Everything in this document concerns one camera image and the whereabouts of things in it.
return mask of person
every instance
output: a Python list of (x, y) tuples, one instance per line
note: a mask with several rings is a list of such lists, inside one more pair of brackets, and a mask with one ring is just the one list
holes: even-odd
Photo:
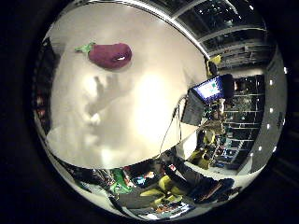
[[(186, 196), (193, 198), (195, 203), (212, 203), (218, 200), (224, 192), (232, 188), (235, 182), (232, 178), (215, 180), (195, 172), (176, 155), (174, 147), (164, 153), (162, 161), (165, 164), (165, 173), (179, 189), (186, 192)], [(176, 175), (167, 166), (168, 163), (174, 164), (183, 178)]]

